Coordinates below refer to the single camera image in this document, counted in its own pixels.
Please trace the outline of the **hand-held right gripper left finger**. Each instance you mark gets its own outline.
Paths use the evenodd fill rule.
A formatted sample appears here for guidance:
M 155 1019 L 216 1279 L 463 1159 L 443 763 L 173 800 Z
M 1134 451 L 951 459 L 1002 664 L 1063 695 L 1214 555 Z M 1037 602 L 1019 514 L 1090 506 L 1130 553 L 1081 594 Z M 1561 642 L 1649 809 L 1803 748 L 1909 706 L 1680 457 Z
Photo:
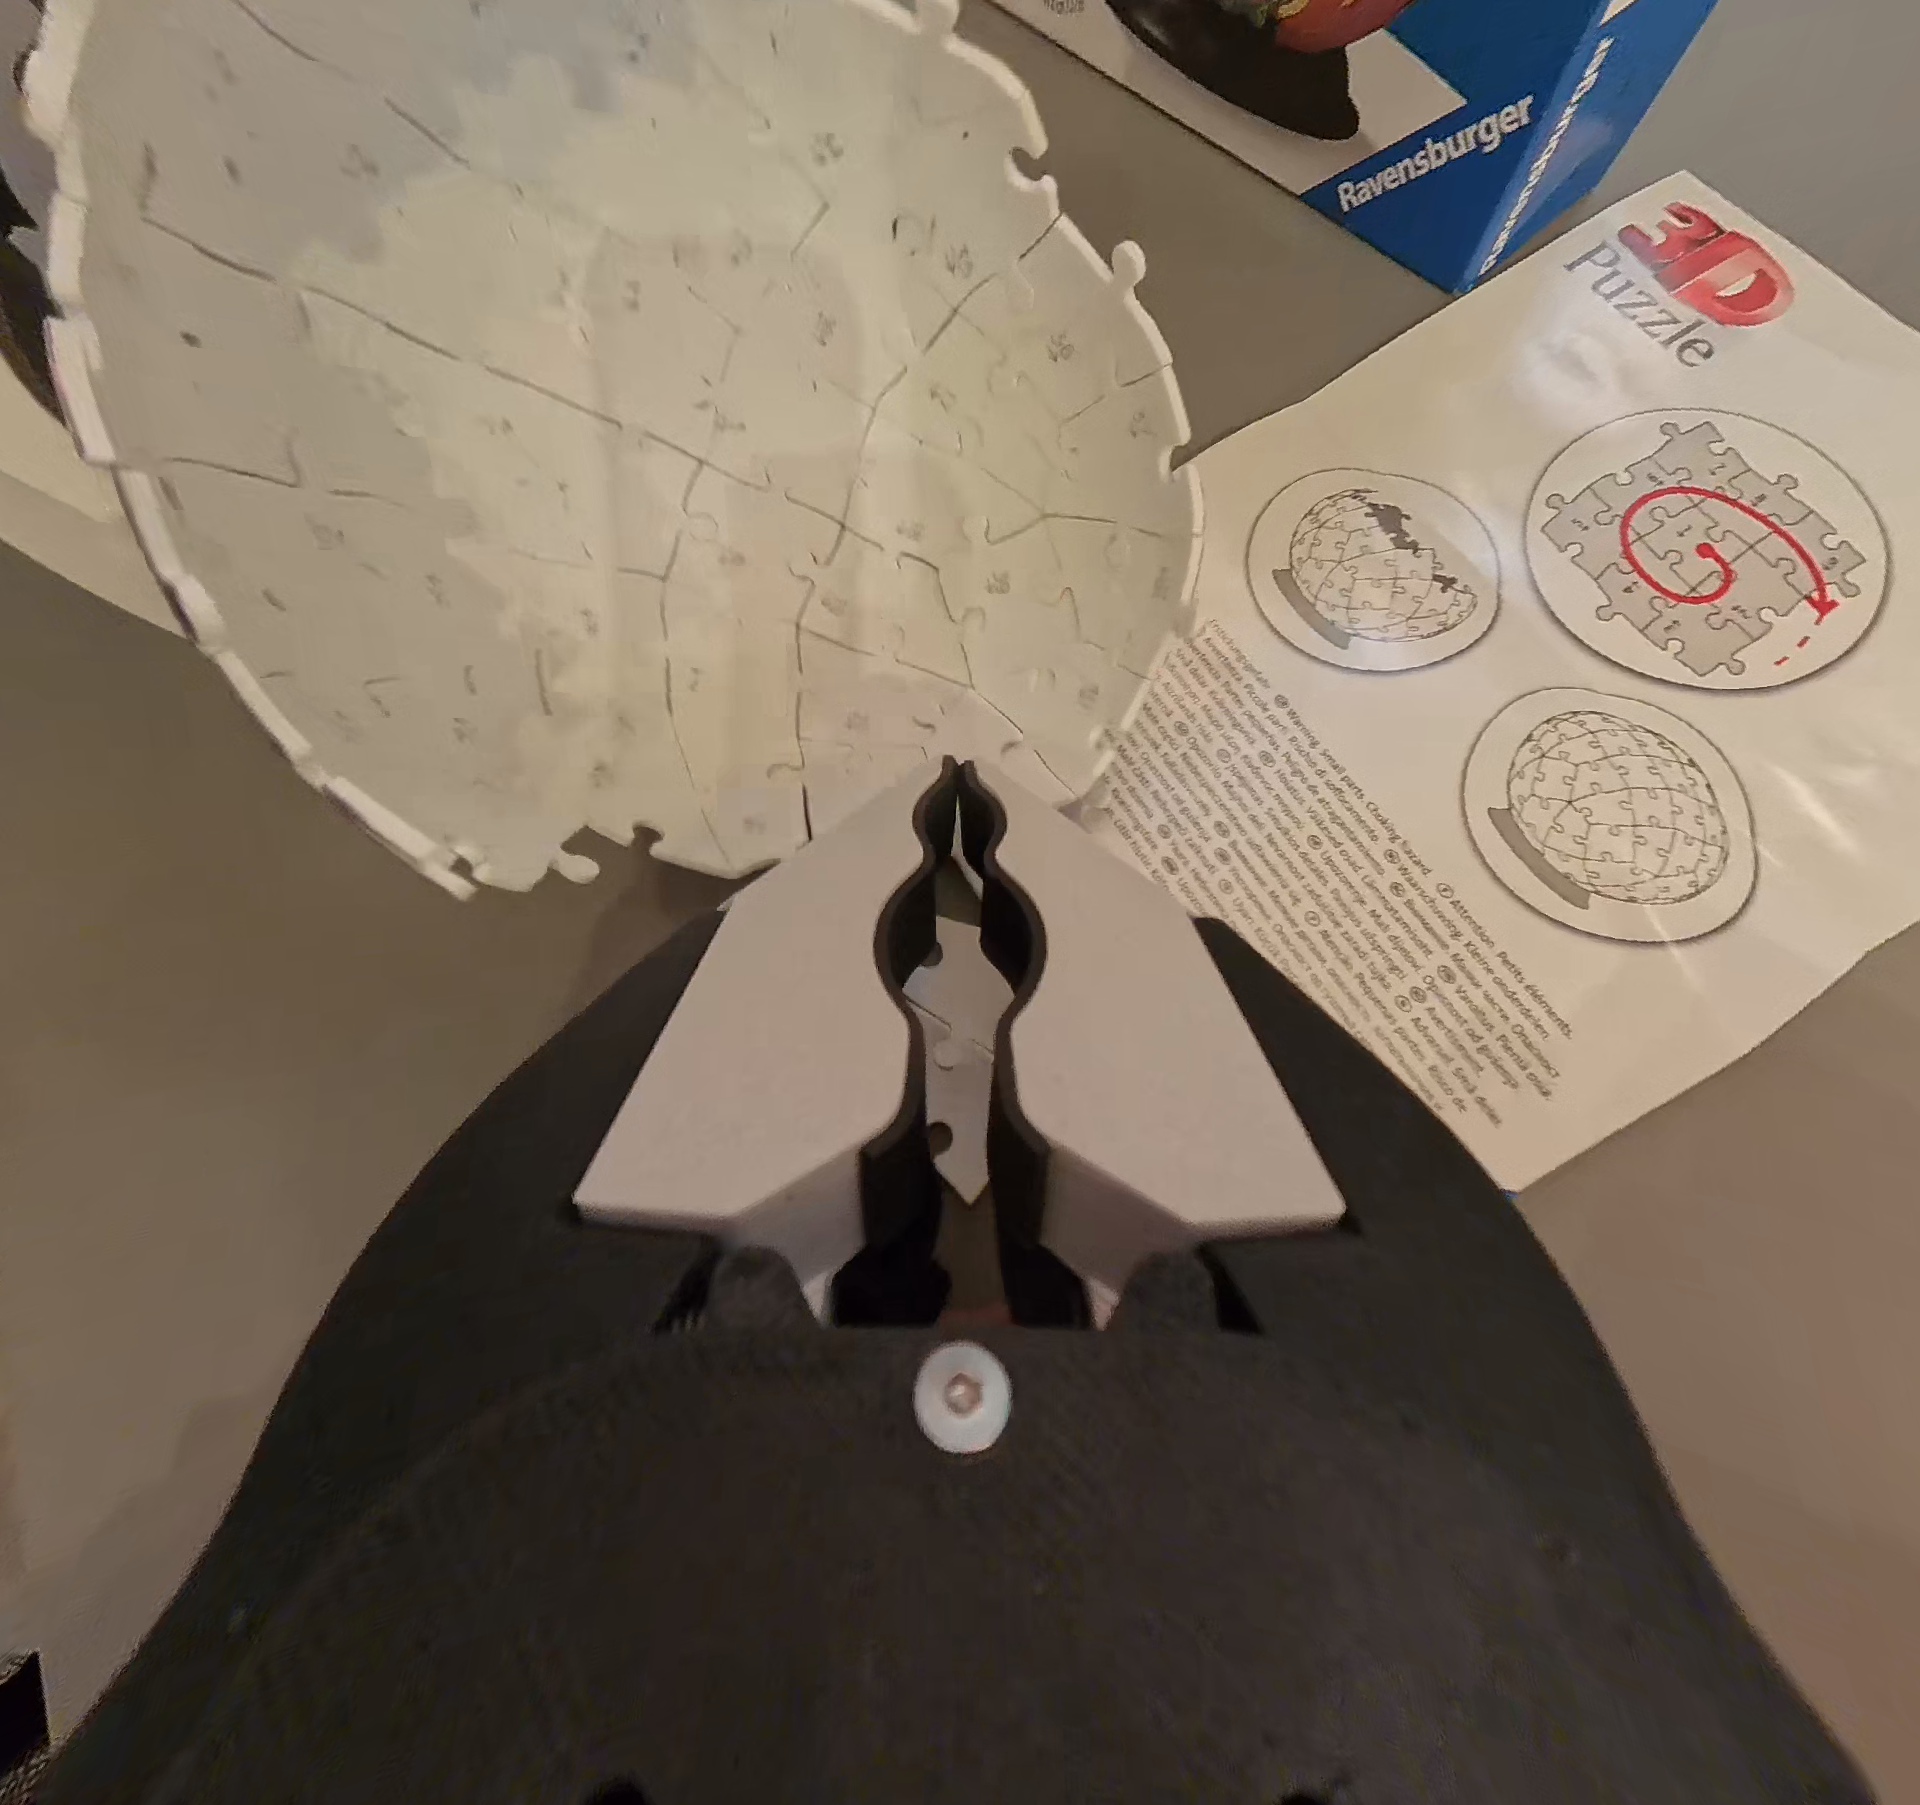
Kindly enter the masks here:
M 959 763 L 916 767 L 739 891 L 575 1194 L 597 1222 L 781 1257 L 838 1323 L 931 1323 L 943 1182 L 905 984 Z

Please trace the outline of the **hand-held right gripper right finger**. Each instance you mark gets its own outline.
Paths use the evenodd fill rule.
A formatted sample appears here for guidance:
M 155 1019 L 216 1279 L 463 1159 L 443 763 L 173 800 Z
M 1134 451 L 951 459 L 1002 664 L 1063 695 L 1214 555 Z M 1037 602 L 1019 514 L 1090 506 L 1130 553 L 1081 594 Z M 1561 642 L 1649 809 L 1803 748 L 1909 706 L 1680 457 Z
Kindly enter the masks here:
M 995 767 L 964 765 L 992 1047 L 988 1187 L 1012 1320 L 1084 1328 L 1141 1264 L 1331 1232 L 1346 1200 L 1164 888 Z

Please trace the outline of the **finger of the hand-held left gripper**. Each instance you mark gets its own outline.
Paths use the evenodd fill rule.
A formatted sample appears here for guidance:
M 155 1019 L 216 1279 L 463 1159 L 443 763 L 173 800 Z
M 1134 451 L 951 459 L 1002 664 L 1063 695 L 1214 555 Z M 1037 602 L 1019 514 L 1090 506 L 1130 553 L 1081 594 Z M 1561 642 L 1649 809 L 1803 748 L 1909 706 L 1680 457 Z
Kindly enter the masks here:
M 3 397 L 3 541 L 131 618 L 178 626 L 108 475 L 31 396 Z

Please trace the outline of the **white puzzle piece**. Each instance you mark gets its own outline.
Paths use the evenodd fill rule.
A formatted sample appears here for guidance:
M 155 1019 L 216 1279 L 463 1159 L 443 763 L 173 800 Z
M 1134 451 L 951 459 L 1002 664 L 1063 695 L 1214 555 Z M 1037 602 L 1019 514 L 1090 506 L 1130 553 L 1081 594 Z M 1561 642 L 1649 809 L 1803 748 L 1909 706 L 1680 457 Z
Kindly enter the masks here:
M 1012 986 L 981 950 L 972 922 L 938 918 L 934 956 L 905 986 L 923 1031 L 926 1107 L 934 1167 L 966 1206 L 988 1187 L 986 1132 L 995 1039 Z

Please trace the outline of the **partly built puzzle ball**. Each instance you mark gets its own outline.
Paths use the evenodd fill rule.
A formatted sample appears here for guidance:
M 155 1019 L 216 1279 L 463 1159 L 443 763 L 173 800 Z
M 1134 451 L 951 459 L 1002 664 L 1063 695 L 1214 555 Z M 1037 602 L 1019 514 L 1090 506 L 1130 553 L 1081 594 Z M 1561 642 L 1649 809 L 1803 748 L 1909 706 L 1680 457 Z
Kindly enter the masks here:
M 47 351 L 188 639 L 453 895 L 1089 799 L 1205 509 L 959 0 L 42 0 Z

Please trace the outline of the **blue puzzle box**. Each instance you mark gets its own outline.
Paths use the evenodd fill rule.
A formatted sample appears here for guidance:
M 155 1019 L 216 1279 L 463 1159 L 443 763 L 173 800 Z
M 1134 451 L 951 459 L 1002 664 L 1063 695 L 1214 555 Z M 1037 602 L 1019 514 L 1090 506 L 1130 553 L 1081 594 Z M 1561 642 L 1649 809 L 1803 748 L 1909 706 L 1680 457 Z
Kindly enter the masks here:
M 991 0 L 1435 287 L 1605 174 L 1718 0 Z

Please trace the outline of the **white instruction leaflet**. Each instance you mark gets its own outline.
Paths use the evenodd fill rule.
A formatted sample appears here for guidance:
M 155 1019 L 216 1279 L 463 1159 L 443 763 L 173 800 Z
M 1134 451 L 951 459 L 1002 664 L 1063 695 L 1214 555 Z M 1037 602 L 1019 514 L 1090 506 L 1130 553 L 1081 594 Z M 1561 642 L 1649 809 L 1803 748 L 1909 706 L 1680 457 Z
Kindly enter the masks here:
M 1197 461 L 1110 845 L 1518 1191 L 1916 922 L 1917 344 L 1689 171 Z

